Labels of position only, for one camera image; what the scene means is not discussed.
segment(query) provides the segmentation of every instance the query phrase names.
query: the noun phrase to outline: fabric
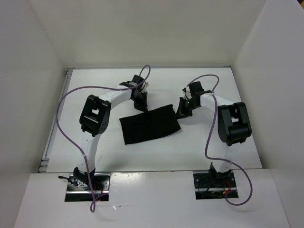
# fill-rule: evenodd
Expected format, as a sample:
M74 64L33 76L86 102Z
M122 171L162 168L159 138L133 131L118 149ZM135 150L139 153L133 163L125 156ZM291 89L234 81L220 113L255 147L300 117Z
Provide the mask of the fabric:
M159 139L181 129L172 104L119 120L126 145Z

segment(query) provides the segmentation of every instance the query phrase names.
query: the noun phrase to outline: white wall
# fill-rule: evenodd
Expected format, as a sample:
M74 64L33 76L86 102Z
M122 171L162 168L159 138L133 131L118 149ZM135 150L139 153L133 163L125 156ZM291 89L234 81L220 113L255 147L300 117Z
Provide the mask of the white wall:
M0 2L0 227L37 172L65 71L26 0Z
M304 10L267 0L232 69L264 167L291 227L303 227Z
M68 67L227 66L265 0L29 0Z

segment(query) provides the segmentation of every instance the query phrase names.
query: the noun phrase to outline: table surface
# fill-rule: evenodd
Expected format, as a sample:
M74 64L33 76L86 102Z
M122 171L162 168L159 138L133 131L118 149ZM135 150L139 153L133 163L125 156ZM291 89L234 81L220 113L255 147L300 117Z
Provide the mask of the table surface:
M195 200L191 171L112 173L109 201L98 202L95 213L90 202L64 202L67 182L59 174L31 174L15 228L288 228L270 171L247 172L254 190L243 206ZM236 203L247 198L249 184L242 171L234 175Z
M68 91L79 86L108 86L116 88L121 82L139 74L139 68L75 69L68 84ZM176 111L182 89L192 79L203 74L216 74L220 83L215 94L232 102L241 101L230 68L152 68L148 79L148 109L173 104ZM205 77L202 86L210 90L216 78ZM81 144L82 131L79 117L86 98L90 94L102 95L103 89L83 89L70 94L63 105L60 124L76 143ZM209 134L213 114L206 108L193 111L193 116L178 120L181 130L171 136L125 145L119 118L141 113L133 102L127 101L111 111L109 126L101 136L97 148L96 171L186 171L207 170L210 160L204 156L204 147ZM226 144L219 139L217 125L209 146L209 155L224 156ZM47 172L73 172L77 163L78 149L67 141L55 127L47 155ZM245 169L262 168L253 137L229 151L229 158Z

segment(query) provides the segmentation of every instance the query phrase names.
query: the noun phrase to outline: folded cloth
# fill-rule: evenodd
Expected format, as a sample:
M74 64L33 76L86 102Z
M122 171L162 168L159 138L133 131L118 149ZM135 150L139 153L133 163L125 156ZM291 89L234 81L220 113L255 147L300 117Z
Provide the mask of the folded cloth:
M159 139L181 129L172 104L119 120L126 145Z

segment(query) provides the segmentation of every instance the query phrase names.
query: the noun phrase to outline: white panel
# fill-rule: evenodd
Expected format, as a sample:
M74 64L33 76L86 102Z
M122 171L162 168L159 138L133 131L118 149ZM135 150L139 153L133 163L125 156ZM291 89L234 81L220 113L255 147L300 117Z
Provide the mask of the white panel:
M233 64L265 0L29 0L68 67Z
M268 0L233 72L259 155L273 168L291 227L303 227L304 10L296 0Z
M15 228L288 228L275 183L268 170L248 170L251 201L234 207L224 199L195 200L193 175L183 172L112 173L108 202L64 202L67 182L58 174L32 174ZM249 185L235 171L240 202Z
M0 1L0 227L11 228L37 171L64 70L26 0Z
M68 90L80 86L109 86L116 88L121 82L131 80L140 69L74 70ZM216 74L220 83L215 94L232 102L240 97L230 68L152 68L148 78L148 109L153 110L173 104L176 111L182 89L194 78L203 74ZM216 78L201 79L205 89L212 89ZM85 89L72 93L65 99L60 124L66 134L81 144L82 131L79 117L90 94L102 95L108 90ZM213 112L207 108L193 111L193 116L178 120L181 131L157 140L137 144L124 144L119 118L142 113L135 110L133 101L118 105L111 111L109 127L101 136L95 158L96 171L176 171L207 170L210 160L204 156L204 147L212 123ZM217 125L209 146L209 155L222 157L226 144L220 139ZM244 168L261 168L253 138L229 151L229 159ZM73 172L80 151L57 130L48 154L48 172Z

